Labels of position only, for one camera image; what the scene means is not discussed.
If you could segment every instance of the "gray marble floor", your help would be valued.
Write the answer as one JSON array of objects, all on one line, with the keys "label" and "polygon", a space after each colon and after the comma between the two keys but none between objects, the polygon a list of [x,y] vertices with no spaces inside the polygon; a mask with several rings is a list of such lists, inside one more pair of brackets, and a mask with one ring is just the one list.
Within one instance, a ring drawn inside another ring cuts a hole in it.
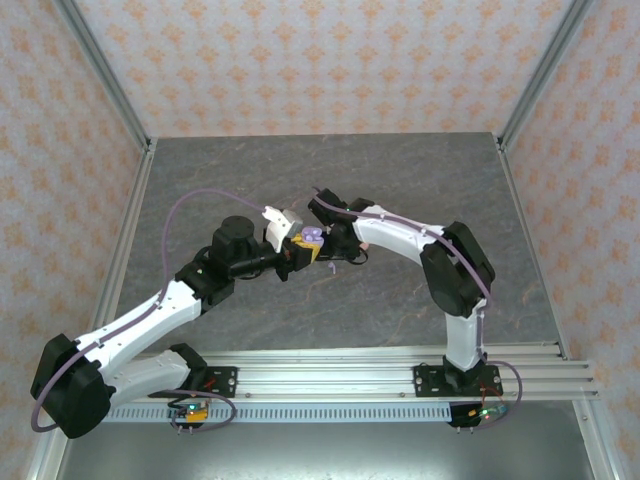
[{"label": "gray marble floor", "polygon": [[[493,263],[494,307],[487,343],[555,340],[558,333],[538,281],[507,181],[488,133],[164,139],[158,143],[127,266],[119,314],[161,285],[160,236],[172,204],[219,187],[260,204],[296,210],[307,224],[312,185],[346,201],[370,198],[425,223],[469,225]],[[170,233],[171,270],[211,241],[229,215],[265,225],[257,212],[225,198],[186,203]],[[196,350],[434,345],[446,341],[444,316],[422,269],[373,247],[361,267],[324,263],[281,283],[274,273],[238,282],[236,292],[152,347]]]}]

